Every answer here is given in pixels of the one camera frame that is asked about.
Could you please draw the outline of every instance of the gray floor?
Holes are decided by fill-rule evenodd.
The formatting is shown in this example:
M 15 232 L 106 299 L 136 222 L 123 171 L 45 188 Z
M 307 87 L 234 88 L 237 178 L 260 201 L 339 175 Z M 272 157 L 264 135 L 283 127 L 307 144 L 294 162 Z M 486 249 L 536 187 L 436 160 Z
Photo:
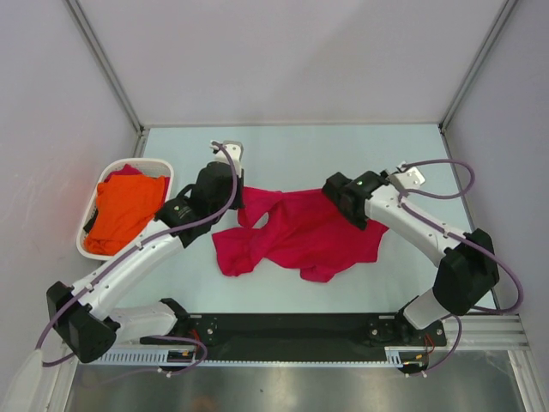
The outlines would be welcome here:
M 424 378 L 395 369 L 200 367 L 176 378 L 79 367 L 67 411 L 523 411 L 506 352 L 461 352 Z

